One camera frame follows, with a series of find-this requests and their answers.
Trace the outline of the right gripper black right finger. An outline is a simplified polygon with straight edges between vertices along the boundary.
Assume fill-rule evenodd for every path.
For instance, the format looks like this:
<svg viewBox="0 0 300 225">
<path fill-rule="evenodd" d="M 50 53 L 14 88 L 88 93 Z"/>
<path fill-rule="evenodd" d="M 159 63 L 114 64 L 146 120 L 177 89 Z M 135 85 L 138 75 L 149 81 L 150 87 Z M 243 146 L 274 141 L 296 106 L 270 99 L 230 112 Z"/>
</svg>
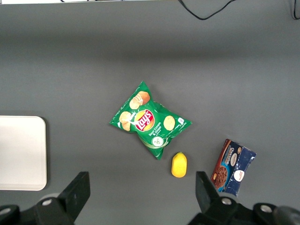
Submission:
<svg viewBox="0 0 300 225">
<path fill-rule="evenodd" d="M 201 212 L 190 225 L 274 225 L 277 208 L 269 203 L 257 203 L 252 209 L 232 197 L 220 196 L 206 172 L 196 172 L 195 195 Z"/>
</svg>

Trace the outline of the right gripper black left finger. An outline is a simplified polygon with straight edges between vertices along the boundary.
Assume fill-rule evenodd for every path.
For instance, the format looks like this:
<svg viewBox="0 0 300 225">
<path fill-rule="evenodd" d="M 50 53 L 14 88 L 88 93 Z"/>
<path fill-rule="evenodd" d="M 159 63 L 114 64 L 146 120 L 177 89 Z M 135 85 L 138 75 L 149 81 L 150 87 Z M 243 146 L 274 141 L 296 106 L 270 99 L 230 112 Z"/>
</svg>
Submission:
<svg viewBox="0 0 300 225">
<path fill-rule="evenodd" d="M 45 197 L 31 208 L 0 207 L 2 225 L 73 225 L 90 197 L 89 172 L 80 172 L 57 197 Z"/>
</svg>

